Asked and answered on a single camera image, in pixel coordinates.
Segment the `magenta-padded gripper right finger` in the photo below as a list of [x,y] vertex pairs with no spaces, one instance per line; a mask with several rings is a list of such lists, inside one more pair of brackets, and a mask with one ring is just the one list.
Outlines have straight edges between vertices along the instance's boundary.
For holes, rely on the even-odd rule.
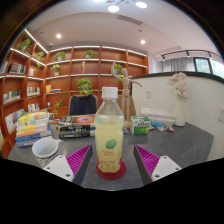
[[181,170],[167,155],[158,156],[138,145],[134,146],[133,154],[144,185]]

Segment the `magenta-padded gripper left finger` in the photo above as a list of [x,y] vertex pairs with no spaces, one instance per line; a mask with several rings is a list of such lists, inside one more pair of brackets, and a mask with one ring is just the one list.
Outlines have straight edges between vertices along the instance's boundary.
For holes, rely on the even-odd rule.
[[88,145],[68,156],[57,156],[44,167],[44,170],[80,185],[92,154],[92,146]]

